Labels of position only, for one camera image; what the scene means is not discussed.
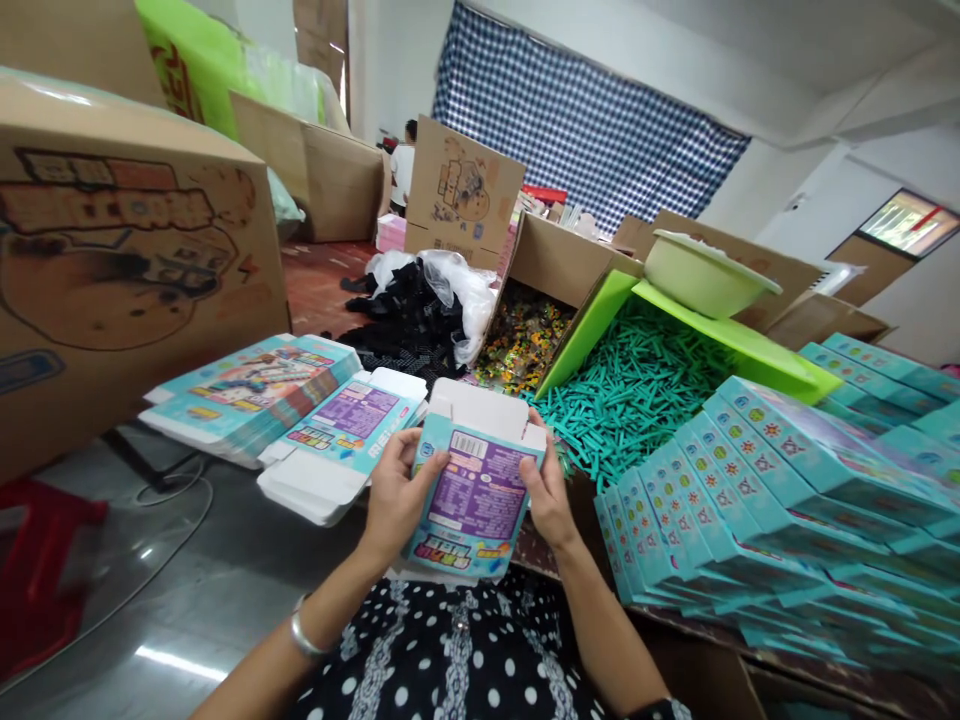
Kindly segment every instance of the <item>plastic bowl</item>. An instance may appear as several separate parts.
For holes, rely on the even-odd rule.
[[[666,230],[653,234],[657,241],[644,263],[644,277],[664,295],[701,315],[725,320],[765,292],[783,292],[773,280],[689,235]]]

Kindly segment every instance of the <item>bracelet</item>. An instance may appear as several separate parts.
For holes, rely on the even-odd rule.
[[[297,601],[293,615],[290,618],[290,633],[293,635],[293,642],[297,648],[299,648],[300,652],[311,660],[317,660],[326,655],[326,652],[310,642],[309,638],[303,634],[303,628],[300,626],[300,608],[303,606],[303,601],[308,597],[310,597],[310,593],[302,596]]]

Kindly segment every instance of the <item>red floor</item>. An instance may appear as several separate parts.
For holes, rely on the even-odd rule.
[[[326,331],[336,338],[365,324],[364,316],[344,308],[357,295],[341,290],[340,280],[362,276],[376,252],[368,242],[284,245],[281,258],[295,335]]]

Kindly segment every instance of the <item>black and white dress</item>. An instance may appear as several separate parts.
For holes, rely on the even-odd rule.
[[[518,568],[475,588],[381,580],[307,681],[293,720],[612,718],[559,586]],[[690,720],[676,700],[630,715]]]

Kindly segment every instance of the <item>blue checkered cloth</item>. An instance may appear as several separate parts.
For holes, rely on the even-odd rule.
[[[696,218],[749,137],[639,83],[459,2],[440,56],[433,117],[568,192],[613,233],[625,214]]]

